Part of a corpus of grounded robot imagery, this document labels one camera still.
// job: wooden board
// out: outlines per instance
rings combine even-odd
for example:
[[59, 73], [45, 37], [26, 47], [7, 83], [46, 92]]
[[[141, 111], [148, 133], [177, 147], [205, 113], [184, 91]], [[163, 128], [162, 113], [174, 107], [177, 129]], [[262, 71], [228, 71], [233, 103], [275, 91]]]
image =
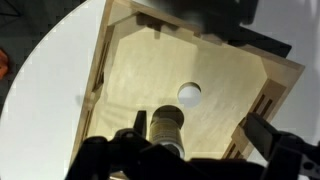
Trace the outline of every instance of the wooden board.
[[[181, 28], [164, 26], [160, 33], [135, 26], [135, 21], [131, 17], [114, 28], [106, 60], [112, 63], [104, 77], [108, 81], [95, 105], [89, 136], [110, 140], [117, 130], [132, 127], [138, 110], [147, 110], [150, 123], [158, 107], [175, 105], [185, 115], [181, 132], [185, 159], [221, 158], [267, 80], [261, 58], [205, 42]], [[128, 27], [137, 31], [131, 33]], [[194, 108], [184, 108], [177, 99], [186, 82], [197, 83], [202, 91]]]

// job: wooden box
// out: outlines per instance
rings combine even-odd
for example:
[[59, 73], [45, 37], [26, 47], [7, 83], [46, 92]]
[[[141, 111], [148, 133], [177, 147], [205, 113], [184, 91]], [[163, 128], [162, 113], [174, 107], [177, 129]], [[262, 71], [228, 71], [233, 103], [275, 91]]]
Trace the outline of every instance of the wooden box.
[[[111, 140], [138, 110], [174, 105], [184, 113], [185, 159], [247, 158], [241, 131], [248, 112], [272, 121], [304, 67], [252, 46], [233, 47], [198, 27], [130, 0], [108, 0], [97, 40], [73, 155], [83, 139]], [[201, 89], [193, 108], [179, 103], [188, 82]]]

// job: orange object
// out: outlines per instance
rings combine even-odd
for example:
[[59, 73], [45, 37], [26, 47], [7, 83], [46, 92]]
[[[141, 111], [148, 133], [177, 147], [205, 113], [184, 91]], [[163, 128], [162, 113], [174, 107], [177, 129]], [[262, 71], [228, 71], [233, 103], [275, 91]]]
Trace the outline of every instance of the orange object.
[[8, 62], [8, 56], [6, 55], [6, 53], [4, 53], [3, 50], [0, 49], [0, 80], [8, 72]]

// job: metal cylinder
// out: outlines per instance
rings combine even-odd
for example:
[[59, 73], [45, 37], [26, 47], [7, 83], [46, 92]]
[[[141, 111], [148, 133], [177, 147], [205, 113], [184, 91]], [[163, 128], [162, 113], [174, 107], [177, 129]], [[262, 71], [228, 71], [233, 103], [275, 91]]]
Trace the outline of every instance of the metal cylinder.
[[184, 158], [184, 149], [180, 129], [184, 117], [182, 111], [175, 106], [162, 106], [155, 111], [150, 127], [150, 141], [162, 144], [172, 153]]

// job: circular hole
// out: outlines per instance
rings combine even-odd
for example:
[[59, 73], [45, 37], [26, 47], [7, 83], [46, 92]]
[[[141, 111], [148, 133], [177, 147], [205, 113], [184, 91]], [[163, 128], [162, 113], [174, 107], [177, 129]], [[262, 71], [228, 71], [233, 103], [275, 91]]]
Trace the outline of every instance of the circular hole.
[[194, 82], [183, 84], [178, 92], [178, 100], [186, 108], [195, 107], [201, 101], [200, 86]]
[[306, 162], [303, 164], [303, 168], [306, 170], [311, 170], [311, 169], [313, 169], [313, 167], [314, 167], [314, 164], [311, 162]]

